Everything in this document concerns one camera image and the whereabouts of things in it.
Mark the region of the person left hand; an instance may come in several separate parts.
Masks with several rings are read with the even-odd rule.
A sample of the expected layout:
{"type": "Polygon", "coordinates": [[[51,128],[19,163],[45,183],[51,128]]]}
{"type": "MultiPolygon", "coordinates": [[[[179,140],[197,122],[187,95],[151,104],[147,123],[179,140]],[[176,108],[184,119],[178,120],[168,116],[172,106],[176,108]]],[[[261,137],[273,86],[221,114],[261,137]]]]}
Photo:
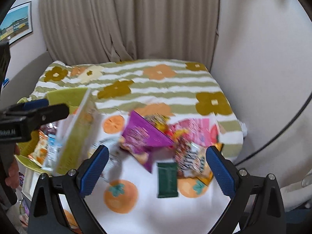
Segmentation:
{"type": "Polygon", "coordinates": [[[8,177],[5,179],[5,183],[10,188],[16,189],[19,186],[19,183],[20,183],[19,181],[20,181],[19,180],[19,166],[14,156],[12,164],[10,165],[8,169],[8,177]]]}

